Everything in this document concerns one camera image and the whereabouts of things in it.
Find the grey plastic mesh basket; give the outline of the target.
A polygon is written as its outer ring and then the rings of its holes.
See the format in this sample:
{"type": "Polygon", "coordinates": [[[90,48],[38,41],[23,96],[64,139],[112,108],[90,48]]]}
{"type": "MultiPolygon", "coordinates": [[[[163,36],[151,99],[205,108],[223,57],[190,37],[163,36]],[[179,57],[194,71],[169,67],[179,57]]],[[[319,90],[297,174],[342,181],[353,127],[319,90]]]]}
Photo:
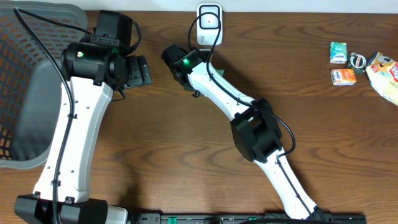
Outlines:
{"type": "Polygon", "coordinates": [[[31,169],[47,160],[62,83],[17,19],[15,8],[82,29],[88,19],[72,4],[1,1],[1,167],[31,169]]]}

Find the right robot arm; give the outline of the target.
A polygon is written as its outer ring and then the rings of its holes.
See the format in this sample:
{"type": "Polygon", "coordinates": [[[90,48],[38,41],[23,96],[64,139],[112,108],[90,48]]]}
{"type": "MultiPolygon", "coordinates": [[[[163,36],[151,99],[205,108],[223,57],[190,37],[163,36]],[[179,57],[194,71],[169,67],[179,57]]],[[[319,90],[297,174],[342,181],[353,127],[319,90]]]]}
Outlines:
{"type": "Polygon", "coordinates": [[[245,95],[212,66],[201,50],[187,52],[176,44],[161,54],[176,81],[209,98],[230,120],[233,141],[248,160],[257,164],[277,191],[288,217],[311,220],[316,203],[307,195],[286,159],[280,127],[270,103],[245,95]]]}

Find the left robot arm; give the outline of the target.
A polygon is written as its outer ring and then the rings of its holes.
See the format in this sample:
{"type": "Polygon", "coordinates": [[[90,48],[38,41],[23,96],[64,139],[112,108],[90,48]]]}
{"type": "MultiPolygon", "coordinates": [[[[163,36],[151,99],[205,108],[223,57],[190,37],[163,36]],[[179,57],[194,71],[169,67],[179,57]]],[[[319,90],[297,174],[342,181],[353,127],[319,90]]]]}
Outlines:
{"type": "Polygon", "coordinates": [[[101,11],[93,32],[62,52],[54,67],[62,82],[60,111],[44,170],[15,214],[27,223],[130,223],[127,209],[90,197],[98,132],[115,92],[152,82],[145,56],[131,42],[137,22],[101,11]]]}

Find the teal tissue pack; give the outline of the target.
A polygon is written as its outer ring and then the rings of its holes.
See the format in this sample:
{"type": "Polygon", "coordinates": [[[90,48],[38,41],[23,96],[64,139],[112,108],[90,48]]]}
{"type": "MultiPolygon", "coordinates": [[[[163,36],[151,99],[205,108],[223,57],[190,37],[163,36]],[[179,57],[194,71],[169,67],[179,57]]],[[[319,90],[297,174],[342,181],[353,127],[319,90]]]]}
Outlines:
{"type": "Polygon", "coordinates": [[[344,42],[330,43],[330,63],[345,64],[347,61],[347,45],[344,42]]]}

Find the Zam-Buk ointment tin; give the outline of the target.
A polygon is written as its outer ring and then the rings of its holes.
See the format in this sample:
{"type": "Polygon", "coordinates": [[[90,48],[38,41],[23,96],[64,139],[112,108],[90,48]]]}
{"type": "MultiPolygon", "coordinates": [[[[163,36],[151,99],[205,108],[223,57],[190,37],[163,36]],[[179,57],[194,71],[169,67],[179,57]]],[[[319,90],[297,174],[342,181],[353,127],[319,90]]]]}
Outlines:
{"type": "Polygon", "coordinates": [[[368,59],[365,56],[351,52],[346,68],[353,69],[356,75],[363,75],[367,64],[368,59]]]}

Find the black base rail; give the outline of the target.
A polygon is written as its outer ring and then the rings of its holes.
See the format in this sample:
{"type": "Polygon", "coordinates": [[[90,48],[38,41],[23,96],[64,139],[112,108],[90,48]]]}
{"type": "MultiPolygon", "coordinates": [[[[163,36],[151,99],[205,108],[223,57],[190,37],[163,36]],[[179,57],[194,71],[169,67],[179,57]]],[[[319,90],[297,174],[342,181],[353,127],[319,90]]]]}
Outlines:
{"type": "Polygon", "coordinates": [[[291,224],[291,223],[326,223],[326,224],[367,224],[364,215],[326,214],[319,220],[296,220],[283,213],[262,215],[165,215],[159,213],[135,214],[128,221],[131,224],[291,224]]]}

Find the white barcode scanner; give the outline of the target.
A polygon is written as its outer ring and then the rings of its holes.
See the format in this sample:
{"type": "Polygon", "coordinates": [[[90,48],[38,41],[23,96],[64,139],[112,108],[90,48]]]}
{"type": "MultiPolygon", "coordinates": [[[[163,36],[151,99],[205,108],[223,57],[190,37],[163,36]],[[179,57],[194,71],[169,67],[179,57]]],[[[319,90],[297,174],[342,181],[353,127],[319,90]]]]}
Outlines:
{"type": "Polygon", "coordinates": [[[220,35],[216,42],[222,43],[223,38],[223,8],[217,3],[202,3],[197,7],[197,43],[199,45],[213,45],[218,31],[220,35]]]}

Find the orange tissue pack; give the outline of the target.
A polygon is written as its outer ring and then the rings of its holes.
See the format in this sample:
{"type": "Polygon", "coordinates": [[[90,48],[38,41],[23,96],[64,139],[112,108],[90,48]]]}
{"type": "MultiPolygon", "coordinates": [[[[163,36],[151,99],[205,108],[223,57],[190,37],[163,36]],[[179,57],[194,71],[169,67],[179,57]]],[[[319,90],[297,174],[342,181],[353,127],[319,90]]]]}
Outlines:
{"type": "Polygon", "coordinates": [[[356,83],[354,70],[350,68],[333,69],[330,75],[332,84],[335,86],[347,86],[356,83]]]}

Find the large yellow wipes packet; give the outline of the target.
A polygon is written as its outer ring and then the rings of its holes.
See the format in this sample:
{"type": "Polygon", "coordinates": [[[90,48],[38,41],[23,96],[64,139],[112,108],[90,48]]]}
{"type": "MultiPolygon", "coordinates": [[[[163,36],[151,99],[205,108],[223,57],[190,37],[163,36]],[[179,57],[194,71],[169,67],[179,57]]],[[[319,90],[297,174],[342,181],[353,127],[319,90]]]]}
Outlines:
{"type": "Polygon", "coordinates": [[[366,73],[376,92],[397,105],[397,62],[376,52],[369,59],[366,73]]]}

